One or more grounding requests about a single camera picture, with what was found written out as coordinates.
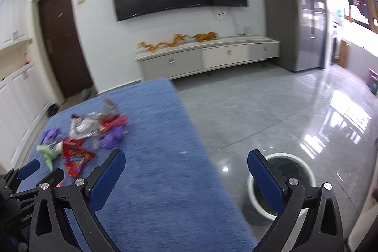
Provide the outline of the golden dragon ornament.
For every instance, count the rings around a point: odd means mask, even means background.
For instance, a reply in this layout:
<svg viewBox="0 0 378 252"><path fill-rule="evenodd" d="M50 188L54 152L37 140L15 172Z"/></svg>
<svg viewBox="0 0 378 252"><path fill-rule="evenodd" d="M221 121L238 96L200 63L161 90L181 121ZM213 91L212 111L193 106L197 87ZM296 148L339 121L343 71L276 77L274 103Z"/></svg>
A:
<svg viewBox="0 0 378 252"><path fill-rule="evenodd" d="M188 42L208 42L213 40L218 40L219 36L216 32L209 32L209 33L198 33L194 36L190 36L187 34L176 33L173 34L171 42L159 42L156 44L151 44L147 42L139 42L137 44L137 49L146 49L149 52L156 52L160 48L169 47L179 47L180 45Z"/></svg>

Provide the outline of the green paper trash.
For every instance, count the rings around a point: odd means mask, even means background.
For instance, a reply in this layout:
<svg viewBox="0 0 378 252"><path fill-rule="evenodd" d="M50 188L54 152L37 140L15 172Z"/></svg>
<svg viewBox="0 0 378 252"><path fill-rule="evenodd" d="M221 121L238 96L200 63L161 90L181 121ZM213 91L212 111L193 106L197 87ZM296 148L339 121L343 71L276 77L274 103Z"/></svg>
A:
<svg viewBox="0 0 378 252"><path fill-rule="evenodd" d="M63 152L63 142L37 145L36 150L43 157L49 170L52 171L53 161Z"/></svg>

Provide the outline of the red snack wrapper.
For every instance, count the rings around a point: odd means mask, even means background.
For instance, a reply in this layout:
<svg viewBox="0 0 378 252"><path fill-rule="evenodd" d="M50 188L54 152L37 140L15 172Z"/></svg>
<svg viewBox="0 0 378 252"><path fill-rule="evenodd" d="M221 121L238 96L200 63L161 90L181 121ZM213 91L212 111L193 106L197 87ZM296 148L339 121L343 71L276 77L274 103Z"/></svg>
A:
<svg viewBox="0 0 378 252"><path fill-rule="evenodd" d="M64 160L66 173L76 179L83 166L91 161L96 154L88 151L84 146L83 139L66 139L62 142L61 156Z"/></svg>

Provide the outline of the dark brown door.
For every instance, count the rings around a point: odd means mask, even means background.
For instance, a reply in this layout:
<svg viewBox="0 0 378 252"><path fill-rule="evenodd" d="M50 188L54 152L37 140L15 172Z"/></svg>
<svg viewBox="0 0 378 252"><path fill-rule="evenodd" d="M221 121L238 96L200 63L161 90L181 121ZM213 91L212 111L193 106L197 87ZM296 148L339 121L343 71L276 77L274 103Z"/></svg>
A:
<svg viewBox="0 0 378 252"><path fill-rule="evenodd" d="M71 0L39 0L43 41L65 98L93 86L76 31Z"/></svg>

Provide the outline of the white grey TV cabinet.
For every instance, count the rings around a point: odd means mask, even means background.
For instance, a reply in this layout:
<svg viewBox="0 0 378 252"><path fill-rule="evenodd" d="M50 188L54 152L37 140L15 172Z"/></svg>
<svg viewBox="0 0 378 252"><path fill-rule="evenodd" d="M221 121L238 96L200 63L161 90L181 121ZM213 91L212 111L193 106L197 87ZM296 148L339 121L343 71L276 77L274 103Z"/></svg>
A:
<svg viewBox="0 0 378 252"><path fill-rule="evenodd" d="M280 44L263 36L232 36L164 47L156 52L139 52L135 55L135 61L140 67L143 81L177 79L278 58Z"/></svg>

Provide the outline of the white shoe cabinet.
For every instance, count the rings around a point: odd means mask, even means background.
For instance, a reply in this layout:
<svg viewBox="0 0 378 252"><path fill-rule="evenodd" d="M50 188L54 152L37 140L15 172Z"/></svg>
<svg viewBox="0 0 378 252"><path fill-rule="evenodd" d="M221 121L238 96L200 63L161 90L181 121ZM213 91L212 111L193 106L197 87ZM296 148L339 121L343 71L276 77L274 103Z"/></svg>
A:
<svg viewBox="0 0 378 252"><path fill-rule="evenodd" d="M1 81L1 166L16 166L32 132L46 114L51 96L34 62Z"/></svg>

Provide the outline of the silver foil wrapper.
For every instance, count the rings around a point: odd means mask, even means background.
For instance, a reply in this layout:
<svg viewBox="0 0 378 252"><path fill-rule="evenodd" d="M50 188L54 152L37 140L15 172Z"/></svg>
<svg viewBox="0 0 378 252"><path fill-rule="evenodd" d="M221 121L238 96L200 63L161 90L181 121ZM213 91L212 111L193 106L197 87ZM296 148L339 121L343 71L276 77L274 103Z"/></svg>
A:
<svg viewBox="0 0 378 252"><path fill-rule="evenodd" d="M106 98L100 111L80 116L71 114L69 137L72 139L86 139L98 136L105 132L106 124L112 122L118 116L117 106L112 100Z"/></svg>

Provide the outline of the grey tall wardrobe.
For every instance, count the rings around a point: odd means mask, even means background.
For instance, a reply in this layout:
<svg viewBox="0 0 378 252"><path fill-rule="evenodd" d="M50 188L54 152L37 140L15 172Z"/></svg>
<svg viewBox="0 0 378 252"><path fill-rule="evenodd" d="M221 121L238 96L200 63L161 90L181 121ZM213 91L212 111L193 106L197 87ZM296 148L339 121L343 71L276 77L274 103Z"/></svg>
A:
<svg viewBox="0 0 378 252"><path fill-rule="evenodd" d="M324 68L326 0L265 0L266 34L281 43L277 64L292 72Z"/></svg>

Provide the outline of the white trash bin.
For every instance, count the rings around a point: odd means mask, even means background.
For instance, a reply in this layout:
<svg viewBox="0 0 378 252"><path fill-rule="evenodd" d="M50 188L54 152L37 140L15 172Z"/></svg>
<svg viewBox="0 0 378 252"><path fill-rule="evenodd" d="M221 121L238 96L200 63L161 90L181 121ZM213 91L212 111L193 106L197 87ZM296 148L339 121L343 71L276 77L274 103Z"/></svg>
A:
<svg viewBox="0 0 378 252"><path fill-rule="evenodd" d="M298 180L302 185L316 185L315 175L302 159L288 153L264 156L259 150L247 155L247 192L255 212L266 221L274 221L284 209L289 196L286 181Z"/></svg>

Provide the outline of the purple storage box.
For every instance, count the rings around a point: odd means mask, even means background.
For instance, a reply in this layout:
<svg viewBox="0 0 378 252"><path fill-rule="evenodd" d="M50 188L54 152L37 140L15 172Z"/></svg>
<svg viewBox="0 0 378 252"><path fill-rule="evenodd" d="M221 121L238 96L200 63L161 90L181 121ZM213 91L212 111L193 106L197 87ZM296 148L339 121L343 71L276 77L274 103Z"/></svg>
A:
<svg viewBox="0 0 378 252"><path fill-rule="evenodd" d="M378 75L377 72L375 72L372 69L368 69L368 77L366 79L366 85L369 87L370 91L377 96L377 90L378 90Z"/></svg>

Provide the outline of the purple wrapper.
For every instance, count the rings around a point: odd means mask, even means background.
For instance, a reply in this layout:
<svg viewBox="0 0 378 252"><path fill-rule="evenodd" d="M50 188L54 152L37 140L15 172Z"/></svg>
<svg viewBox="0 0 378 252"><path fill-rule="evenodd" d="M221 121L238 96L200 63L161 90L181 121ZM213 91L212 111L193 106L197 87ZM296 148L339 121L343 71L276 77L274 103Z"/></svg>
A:
<svg viewBox="0 0 378 252"><path fill-rule="evenodd" d="M59 143L67 139L66 135L62 132L61 128L55 127L45 130L40 137L40 145L50 145Z"/></svg>
<svg viewBox="0 0 378 252"><path fill-rule="evenodd" d="M126 130L125 126L104 128L101 132L99 148L106 150L113 150L117 148L127 133L128 131Z"/></svg>

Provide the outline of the shoes by door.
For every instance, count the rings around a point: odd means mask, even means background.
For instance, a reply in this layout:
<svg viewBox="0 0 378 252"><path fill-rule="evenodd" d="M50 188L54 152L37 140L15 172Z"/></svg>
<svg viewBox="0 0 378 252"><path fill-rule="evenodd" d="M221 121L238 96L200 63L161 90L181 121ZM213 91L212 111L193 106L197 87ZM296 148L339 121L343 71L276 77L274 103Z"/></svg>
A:
<svg viewBox="0 0 378 252"><path fill-rule="evenodd" d="M59 110L60 110L60 105L51 104L47 109L48 117L53 117L54 115L56 115L58 113Z"/></svg>

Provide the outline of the pink red snack bag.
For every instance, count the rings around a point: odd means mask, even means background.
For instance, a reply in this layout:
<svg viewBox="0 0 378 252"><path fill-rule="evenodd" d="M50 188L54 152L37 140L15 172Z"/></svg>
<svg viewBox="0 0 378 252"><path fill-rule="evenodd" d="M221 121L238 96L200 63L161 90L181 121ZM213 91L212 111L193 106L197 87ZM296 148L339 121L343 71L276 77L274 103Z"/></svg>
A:
<svg viewBox="0 0 378 252"><path fill-rule="evenodd" d="M116 127L123 127L127 125L128 123L128 118L126 114L113 117L113 118L104 118L100 121L102 130L101 132L105 133L108 130L111 130Z"/></svg>

